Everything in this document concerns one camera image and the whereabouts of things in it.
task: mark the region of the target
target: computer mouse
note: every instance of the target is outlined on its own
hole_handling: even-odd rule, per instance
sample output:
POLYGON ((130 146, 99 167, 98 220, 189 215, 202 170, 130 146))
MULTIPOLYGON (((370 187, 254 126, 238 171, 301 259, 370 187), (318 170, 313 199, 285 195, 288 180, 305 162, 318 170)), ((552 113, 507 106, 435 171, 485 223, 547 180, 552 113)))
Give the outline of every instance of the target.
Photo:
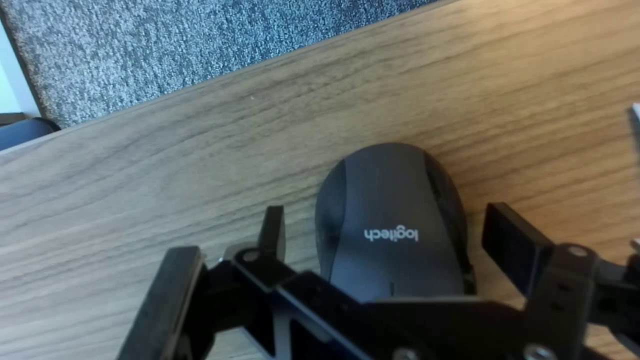
POLYGON ((474 294, 465 232, 452 178, 410 144, 345 155, 315 202, 320 273, 360 301, 474 294))

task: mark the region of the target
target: black metal bracket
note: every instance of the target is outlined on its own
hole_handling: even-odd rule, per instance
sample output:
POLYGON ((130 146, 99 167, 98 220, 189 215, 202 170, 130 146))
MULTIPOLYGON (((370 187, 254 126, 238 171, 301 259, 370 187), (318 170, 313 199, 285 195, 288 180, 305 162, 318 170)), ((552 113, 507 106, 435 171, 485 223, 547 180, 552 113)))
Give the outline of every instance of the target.
POLYGON ((588 321, 638 343, 638 255, 602 262, 553 245, 506 203, 490 203, 483 247, 528 295, 524 310, 475 297, 360 304, 283 255, 283 210, 267 208, 254 247, 213 267, 172 247, 120 357, 206 357, 215 331, 243 328, 267 357, 604 357, 583 348, 588 321))

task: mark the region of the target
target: wood grain surface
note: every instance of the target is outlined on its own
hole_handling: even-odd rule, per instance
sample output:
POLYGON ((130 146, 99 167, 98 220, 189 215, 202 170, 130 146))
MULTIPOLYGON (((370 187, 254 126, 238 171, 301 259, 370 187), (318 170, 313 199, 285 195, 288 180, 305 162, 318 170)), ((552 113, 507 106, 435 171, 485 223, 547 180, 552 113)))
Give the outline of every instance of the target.
MULTIPOLYGON (((638 0, 457 0, 416 10, 0 155, 0 357, 114 357, 170 245, 215 259, 283 203, 315 267, 318 184, 375 141, 460 185, 485 297, 519 304, 477 245, 485 202, 624 262, 640 233, 638 0)), ((588 343, 631 357, 606 329, 588 343)), ((255 357, 241 333, 215 357, 255 357)))

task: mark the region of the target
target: floor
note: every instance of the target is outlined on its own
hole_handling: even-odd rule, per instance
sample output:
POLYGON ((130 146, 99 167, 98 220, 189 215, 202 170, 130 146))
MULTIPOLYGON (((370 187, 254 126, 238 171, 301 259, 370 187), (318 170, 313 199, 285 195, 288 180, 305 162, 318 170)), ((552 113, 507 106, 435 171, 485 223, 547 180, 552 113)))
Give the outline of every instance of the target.
POLYGON ((44 115, 76 126, 429 0, 0 0, 44 115))

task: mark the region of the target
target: screw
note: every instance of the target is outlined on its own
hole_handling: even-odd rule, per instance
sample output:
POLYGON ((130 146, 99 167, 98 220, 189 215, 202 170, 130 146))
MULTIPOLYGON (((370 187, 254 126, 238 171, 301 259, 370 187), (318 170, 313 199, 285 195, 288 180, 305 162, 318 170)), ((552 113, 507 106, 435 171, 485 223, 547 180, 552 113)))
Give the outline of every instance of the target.
POLYGON ((568 251, 577 258, 588 255, 586 247, 579 247, 579 245, 569 245, 568 251))
POLYGON ((556 354, 542 343, 528 343, 524 348, 524 360, 556 360, 556 354))
POLYGON ((241 259, 243 259, 243 262, 255 262, 258 258, 260 258, 260 251, 258 251, 255 247, 246 249, 246 251, 241 254, 241 259))
POLYGON ((420 360, 420 355, 411 348, 396 348, 393 360, 420 360))

